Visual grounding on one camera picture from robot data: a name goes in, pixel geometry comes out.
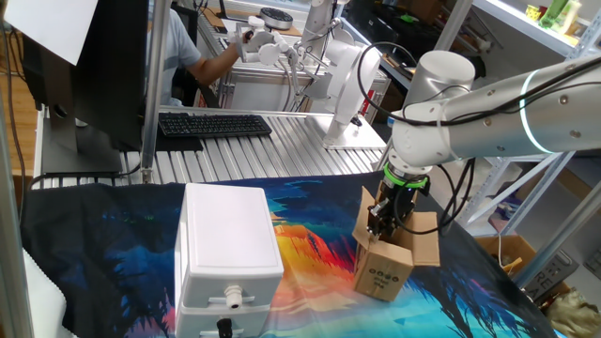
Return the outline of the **person's hand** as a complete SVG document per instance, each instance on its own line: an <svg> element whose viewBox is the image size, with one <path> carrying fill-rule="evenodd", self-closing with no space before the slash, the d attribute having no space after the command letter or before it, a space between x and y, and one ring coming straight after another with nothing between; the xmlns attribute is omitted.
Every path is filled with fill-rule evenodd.
<svg viewBox="0 0 601 338"><path fill-rule="evenodd" d="M234 44L239 57L244 56L244 48L248 44L249 40L253 37L254 31L247 30L245 32L229 32L228 40L231 44Z"/></svg>

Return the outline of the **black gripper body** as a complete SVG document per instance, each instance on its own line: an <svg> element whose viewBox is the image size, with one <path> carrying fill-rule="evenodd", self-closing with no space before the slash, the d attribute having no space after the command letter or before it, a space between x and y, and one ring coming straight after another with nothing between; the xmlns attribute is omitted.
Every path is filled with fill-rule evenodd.
<svg viewBox="0 0 601 338"><path fill-rule="evenodd" d="M380 182L377 203L390 200L390 225L399 228L415 208L415 195L421 187L414 182L405 184Z"/></svg>

